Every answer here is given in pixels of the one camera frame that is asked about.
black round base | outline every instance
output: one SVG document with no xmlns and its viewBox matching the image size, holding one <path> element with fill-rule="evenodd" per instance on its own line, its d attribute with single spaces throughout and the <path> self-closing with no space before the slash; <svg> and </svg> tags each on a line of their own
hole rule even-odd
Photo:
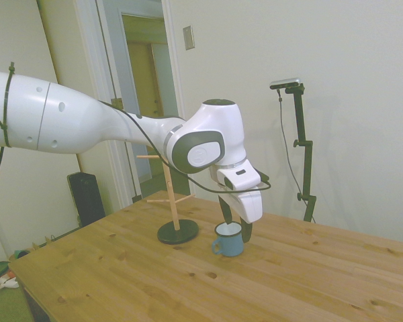
<svg viewBox="0 0 403 322">
<path fill-rule="evenodd" d="M 188 242 L 199 232 L 199 226 L 192 220 L 180 219 L 179 226 L 181 229 L 175 230 L 173 221 L 170 221 L 161 226 L 156 236 L 164 244 L 176 245 Z"/>
</svg>

wooden table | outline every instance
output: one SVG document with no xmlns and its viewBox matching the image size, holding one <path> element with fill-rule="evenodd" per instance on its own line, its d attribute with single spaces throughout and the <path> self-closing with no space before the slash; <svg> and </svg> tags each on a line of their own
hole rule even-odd
<svg viewBox="0 0 403 322">
<path fill-rule="evenodd" d="M 403 321 L 403 243 L 265 214 L 225 258 L 219 204 L 177 206 L 200 228 L 186 244 L 160 243 L 170 210 L 142 200 L 10 267 L 55 321 Z"/>
</svg>

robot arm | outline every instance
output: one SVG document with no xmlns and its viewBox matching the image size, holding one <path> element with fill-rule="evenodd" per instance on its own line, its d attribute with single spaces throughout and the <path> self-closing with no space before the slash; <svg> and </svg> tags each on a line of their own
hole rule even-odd
<svg viewBox="0 0 403 322">
<path fill-rule="evenodd" d="M 8 75 L 0 72 L 0 120 L 7 79 Z M 224 201 L 246 223 L 261 218 L 259 191 L 234 193 L 255 189 L 261 182 L 246 159 L 243 124 L 235 103 L 206 101 L 188 121 L 124 113 L 61 85 L 15 75 L 7 101 L 9 144 L 64 154 L 87 151 L 105 140 L 154 145 L 172 166 L 186 174 L 210 167 L 219 187 L 232 192 L 222 195 Z M 1 128 L 0 146 L 5 146 Z"/>
</svg>

floor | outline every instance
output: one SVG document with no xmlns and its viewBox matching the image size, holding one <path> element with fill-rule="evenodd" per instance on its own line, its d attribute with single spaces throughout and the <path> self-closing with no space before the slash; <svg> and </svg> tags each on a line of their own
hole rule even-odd
<svg viewBox="0 0 403 322">
<path fill-rule="evenodd" d="M 0 290 L 0 322 L 32 322 L 26 300 L 19 288 Z"/>
</svg>

door frame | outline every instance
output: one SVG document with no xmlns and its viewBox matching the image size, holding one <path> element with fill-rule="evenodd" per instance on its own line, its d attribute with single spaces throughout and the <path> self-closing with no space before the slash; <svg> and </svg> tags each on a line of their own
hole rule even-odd
<svg viewBox="0 0 403 322">
<path fill-rule="evenodd" d="M 89 72 L 93 82 L 93 88 L 100 100 L 110 101 L 115 97 L 121 97 L 119 83 L 112 84 L 111 78 L 118 79 L 118 72 L 112 53 L 109 31 L 104 23 L 100 24 L 99 17 L 105 21 L 105 12 L 101 1 L 75 0 L 75 13 L 81 31 L 85 54 L 87 56 Z M 177 109 L 179 116 L 185 119 L 184 98 L 182 92 L 181 77 L 177 59 L 177 45 L 175 29 L 171 14 L 170 0 L 161 0 L 163 17 L 165 21 L 167 43 L 171 61 L 173 82 L 175 85 Z M 120 12 L 120 16 L 129 14 Z M 109 160 L 114 174 L 114 182 L 118 194 L 120 207 L 124 208 L 132 204 L 132 191 L 136 189 L 136 195 L 141 195 L 140 183 L 136 172 L 135 157 L 131 148 L 127 148 L 124 142 L 108 141 L 107 149 Z M 195 190 L 190 182 L 191 193 Z"/>
<path fill-rule="evenodd" d="M 120 97 L 120 88 L 114 87 L 111 81 L 118 74 L 113 55 L 107 55 L 105 50 L 104 42 L 111 48 L 107 37 L 103 42 L 103 35 L 106 36 L 107 30 L 103 30 L 100 25 L 96 1 L 75 0 L 74 5 L 96 98 L 110 102 L 111 99 Z M 136 171 L 134 155 L 125 142 L 106 141 L 106 144 L 122 209 L 133 203 L 132 197 L 142 194 L 137 173 L 133 173 Z"/>
</svg>

